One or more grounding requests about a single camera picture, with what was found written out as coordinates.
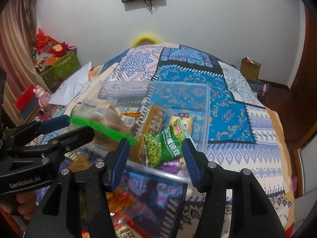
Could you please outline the person's left hand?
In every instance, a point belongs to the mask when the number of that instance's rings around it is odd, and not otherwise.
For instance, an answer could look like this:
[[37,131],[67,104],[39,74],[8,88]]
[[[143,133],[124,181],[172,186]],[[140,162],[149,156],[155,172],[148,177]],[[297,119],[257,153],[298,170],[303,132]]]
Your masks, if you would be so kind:
[[17,206],[12,206],[9,202],[1,200],[1,209],[9,214],[17,211],[25,220],[31,220],[37,208],[35,191],[16,195],[15,201],[18,203]]

